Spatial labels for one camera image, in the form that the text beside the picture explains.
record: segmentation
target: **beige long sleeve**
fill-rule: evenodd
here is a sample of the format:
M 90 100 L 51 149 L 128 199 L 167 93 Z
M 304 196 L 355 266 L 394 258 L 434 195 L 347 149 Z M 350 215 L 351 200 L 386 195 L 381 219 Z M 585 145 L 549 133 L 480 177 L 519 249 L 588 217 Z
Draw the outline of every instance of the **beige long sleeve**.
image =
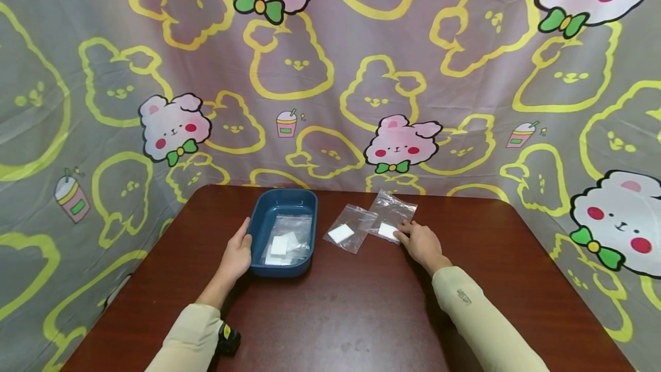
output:
M 469 344 L 484 372 L 539 372 L 544 361 L 461 268 L 442 268 L 431 280 L 436 299 Z
M 189 304 L 145 372 L 205 372 L 216 353 L 222 323 L 217 308 Z

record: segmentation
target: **clear plastic bag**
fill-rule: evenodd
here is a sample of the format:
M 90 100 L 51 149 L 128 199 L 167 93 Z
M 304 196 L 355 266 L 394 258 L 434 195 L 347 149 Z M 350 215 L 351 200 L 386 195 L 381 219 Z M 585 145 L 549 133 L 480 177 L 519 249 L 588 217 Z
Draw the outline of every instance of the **clear plastic bag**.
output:
M 412 220 L 416 208 L 418 208 L 417 204 L 406 203 L 381 190 L 370 207 L 370 211 L 375 212 L 379 216 L 368 232 L 374 234 L 374 236 L 399 244 L 399 240 L 392 235 L 392 231 L 402 221 Z
M 277 215 L 261 263 L 267 266 L 293 266 L 310 252 L 311 215 Z
M 356 254 L 368 236 L 368 230 L 378 215 L 365 208 L 347 204 L 323 239 L 349 253 Z

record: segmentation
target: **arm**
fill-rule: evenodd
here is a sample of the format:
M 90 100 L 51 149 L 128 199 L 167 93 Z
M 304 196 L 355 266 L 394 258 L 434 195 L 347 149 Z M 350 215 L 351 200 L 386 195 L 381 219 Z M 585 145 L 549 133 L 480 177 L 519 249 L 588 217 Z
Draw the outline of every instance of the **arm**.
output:
M 475 281 L 443 255 L 434 232 L 415 222 L 404 222 L 398 228 L 395 236 L 432 276 L 439 306 L 448 313 L 485 372 L 548 372 L 544 361 L 484 297 Z
M 440 307 L 485 372 L 548 371 L 544 361 L 465 271 L 455 266 L 439 269 L 431 284 Z
M 223 324 L 220 308 L 236 280 L 250 267 L 252 237 L 246 234 L 249 221 L 245 219 L 227 242 L 216 274 L 197 301 L 181 312 L 145 372 L 206 372 L 209 368 Z

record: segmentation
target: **brown table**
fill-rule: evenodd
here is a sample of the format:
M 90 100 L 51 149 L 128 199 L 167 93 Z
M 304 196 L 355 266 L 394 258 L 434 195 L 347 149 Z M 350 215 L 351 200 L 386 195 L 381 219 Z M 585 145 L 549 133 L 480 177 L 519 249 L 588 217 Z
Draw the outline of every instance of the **brown table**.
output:
M 198 190 L 64 367 L 143 371 L 179 311 L 216 271 L 259 188 Z M 357 255 L 322 236 L 345 204 L 372 193 L 316 192 L 312 267 L 293 280 L 245 276 L 223 318 L 243 336 L 212 371 L 471 371 L 465 341 L 430 279 L 400 247 L 369 236 Z M 551 371 L 632 371 L 512 207 L 492 199 L 402 195 L 445 253 L 482 286 Z M 508 258 L 496 258 L 506 255 Z

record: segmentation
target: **blue basket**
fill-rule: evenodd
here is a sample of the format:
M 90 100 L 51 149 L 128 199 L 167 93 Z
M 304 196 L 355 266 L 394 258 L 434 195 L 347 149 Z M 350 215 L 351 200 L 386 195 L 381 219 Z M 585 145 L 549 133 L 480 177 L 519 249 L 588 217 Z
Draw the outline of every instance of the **blue basket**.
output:
M 312 260 L 314 233 L 317 227 L 317 195 L 307 189 L 271 189 L 260 195 L 252 211 L 248 233 L 252 235 L 251 270 L 261 277 L 297 277 L 305 273 Z M 294 266 L 266 266 L 260 260 L 269 244 L 275 217 L 286 215 L 312 215 L 310 251 L 308 256 Z

